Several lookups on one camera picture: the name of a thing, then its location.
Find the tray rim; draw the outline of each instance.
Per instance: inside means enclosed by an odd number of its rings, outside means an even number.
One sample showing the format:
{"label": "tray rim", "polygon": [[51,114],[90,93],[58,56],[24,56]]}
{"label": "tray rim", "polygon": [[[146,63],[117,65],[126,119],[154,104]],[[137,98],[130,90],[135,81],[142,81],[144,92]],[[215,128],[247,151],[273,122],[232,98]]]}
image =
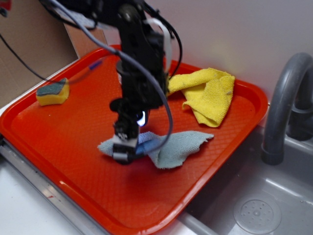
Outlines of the tray rim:
{"label": "tray rim", "polygon": [[[67,67],[66,69],[60,71],[56,75],[54,75],[51,80],[60,80],[63,78],[63,74],[67,72],[68,70],[73,70],[73,72],[76,71],[75,68],[79,67],[87,67],[89,64],[94,62],[94,58],[100,58],[100,57],[105,57],[105,56],[110,56],[108,52],[106,52],[104,49],[97,49],[88,55],[84,56],[80,60],[77,60],[74,62],[72,65]],[[185,67],[188,70],[200,70],[201,68],[188,65],[185,63],[182,63],[183,67]],[[239,92],[238,89],[244,89],[247,93],[245,95],[250,96],[251,98],[254,99],[252,102],[254,107],[255,107],[255,115],[253,118],[250,120],[250,122],[245,126],[244,129],[240,131],[240,133],[233,139],[233,141],[230,143],[229,146],[218,156],[218,158],[213,162],[213,164],[203,173],[203,175],[200,177],[200,179],[189,189],[189,191],[182,197],[184,200],[178,201],[174,206],[173,209],[171,210],[171,213],[165,215],[165,217],[157,224],[154,225],[153,227],[150,228],[122,228],[122,224],[116,221],[114,218],[110,218],[108,216],[104,221],[103,221],[103,214],[100,212],[99,209],[96,208],[96,205],[87,205],[87,207],[92,207],[91,211],[94,213],[91,215],[92,217],[95,218],[95,220],[102,226],[103,224],[99,221],[102,221],[105,224],[110,224],[110,223],[115,223],[115,226],[112,226],[109,231],[113,233],[122,233],[122,234],[150,234],[157,232],[158,230],[164,228],[167,226],[171,221],[173,221],[180,212],[187,206],[187,204],[195,197],[197,192],[201,190],[201,188],[205,185],[206,182],[210,180],[210,178],[213,177],[214,173],[224,164],[225,161],[231,156],[231,154],[236,150],[236,148],[244,141],[244,139],[250,134],[250,132],[257,126],[259,121],[265,116],[267,110],[268,110],[268,100],[267,97],[265,96],[264,92],[258,88],[257,86],[238,80],[235,80],[235,88],[234,92]],[[26,141],[22,140],[15,134],[11,133],[10,128],[10,123],[12,117],[15,117],[19,112],[23,111],[25,107],[28,107],[32,103],[36,102],[36,96],[35,96],[36,89],[30,91],[27,93],[25,96],[11,104],[0,116],[0,133],[7,139],[9,140],[13,146],[15,146],[20,152],[23,153],[23,155],[27,156],[34,156],[36,153],[32,151],[32,149],[29,149],[29,146],[24,146]],[[41,169],[43,165],[46,163],[44,161],[38,161],[36,164],[33,163],[38,169]],[[49,173],[49,179],[53,177],[53,182],[54,181],[61,181],[62,177],[60,176],[60,172],[50,172]],[[58,185],[57,187],[64,191],[66,193],[66,189],[62,187],[62,185]],[[76,199],[74,200],[80,207],[84,208],[86,206],[85,200],[81,197],[81,195],[77,195]]]}

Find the gray cable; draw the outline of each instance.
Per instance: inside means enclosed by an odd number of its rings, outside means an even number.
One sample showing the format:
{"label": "gray cable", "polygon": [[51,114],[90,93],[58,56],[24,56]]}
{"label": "gray cable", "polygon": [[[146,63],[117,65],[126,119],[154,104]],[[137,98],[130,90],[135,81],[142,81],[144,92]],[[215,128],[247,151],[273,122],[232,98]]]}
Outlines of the gray cable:
{"label": "gray cable", "polygon": [[144,153],[144,154],[149,154],[153,151],[156,151],[158,149],[161,149],[166,142],[168,141],[172,130],[173,130],[173,118],[172,118],[172,114],[171,114],[171,110],[170,107],[168,105],[167,102],[167,98],[165,96],[165,94],[163,93],[162,88],[160,87],[159,83],[157,82],[157,80],[153,77],[153,75],[146,70],[139,62],[137,62],[135,59],[133,59],[132,57],[130,57],[129,55],[123,53],[122,51],[116,50],[104,43],[102,43],[101,41],[99,41],[98,39],[96,39],[81,23],[79,23],[76,18],[72,15],[72,13],[66,8],[64,7],[62,4],[60,4],[58,1],[56,0],[48,0],[50,3],[52,3],[53,5],[55,5],[57,8],[59,8],[60,10],[62,10],[68,17],[70,17],[76,24],[77,26],[90,38],[90,40],[92,40],[94,43],[96,43],[99,47],[104,48],[105,50],[107,50],[108,52],[119,56],[121,59],[127,61],[128,63],[130,63],[131,65],[133,65],[134,67],[136,67],[140,72],[142,72],[142,74],[144,76],[146,76],[146,78],[149,80],[149,82],[154,86],[155,90],[157,91],[157,93],[159,94],[164,107],[166,109],[166,113],[168,116],[168,120],[169,120],[169,129],[168,129],[168,133],[166,138],[164,139],[163,142],[160,143],[160,145],[156,146],[153,149],[150,149],[148,152]]}

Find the red tray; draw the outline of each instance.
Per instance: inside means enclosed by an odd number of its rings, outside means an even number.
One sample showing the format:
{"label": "red tray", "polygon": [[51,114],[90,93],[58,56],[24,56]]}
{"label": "red tray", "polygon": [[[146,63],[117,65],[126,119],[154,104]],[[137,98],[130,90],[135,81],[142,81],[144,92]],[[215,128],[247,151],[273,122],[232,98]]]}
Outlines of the red tray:
{"label": "red tray", "polygon": [[[99,59],[103,63],[87,72]],[[113,136],[117,119],[109,109],[121,96],[117,60],[99,49],[77,61],[53,78],[69,78],[64,104],[41,107],[33,91],[4,112],[0,133],[110,233],[147,235],[178,216],[263,118],[268,101],[256,86],[236,80],[225,119],[210,128],[199,125],[191,110],[182,110],[185,98],[177,92],[169,97],[174,132],[202,131],[214,139],[175,169],[157,169],[148,157],[120,165],[97,149]],[[178,73],[196,70],[182,64]],[[165,135],[167,123],[164,108],[152,110],[141,132]]]}

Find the white cable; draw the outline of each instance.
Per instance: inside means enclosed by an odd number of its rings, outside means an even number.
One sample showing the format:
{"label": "white cable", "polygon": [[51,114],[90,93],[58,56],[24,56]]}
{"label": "white cable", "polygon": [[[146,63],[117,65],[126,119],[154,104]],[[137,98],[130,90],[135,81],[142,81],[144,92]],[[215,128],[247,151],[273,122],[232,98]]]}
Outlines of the white cable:
{"label": "white cable", "polygon": [[166,58],[166,64],[165,64],[165,72],[167,73],[168,70],[171,67],[171,62],[172,62],[172,45],[171,45],[171,34],[168,31],[167,27],[158,19],[156,18],[150,18],[144,20],[145,24],[155,24],[161,28],[163,31],[164,35],[164,46],[163,49],[165,51],[165,58]]}

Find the gray-blue towel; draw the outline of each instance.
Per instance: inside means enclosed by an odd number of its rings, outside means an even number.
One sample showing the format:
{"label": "gray-blue towel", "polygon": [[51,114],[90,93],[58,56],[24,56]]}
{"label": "gray-blue towel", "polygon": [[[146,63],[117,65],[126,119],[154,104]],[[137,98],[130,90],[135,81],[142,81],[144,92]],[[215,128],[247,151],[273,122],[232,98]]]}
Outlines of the gray-blue towel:
{"label": "gray-blue towel", "polygon": [[[175,168],[181,166],[190,154],[200,150],[201,144],[213,137],[212,134],[198,131],[174,133],[161,149],[149,153],[149,157],[157,168]],[[149,149],[159,144],[164,138],[165,136],[160,137],[152,132],[141,133],[139,135],[137,153],[149,152]],[[113,155],[112,140],[101,143],[98,148],[104,154]]]}

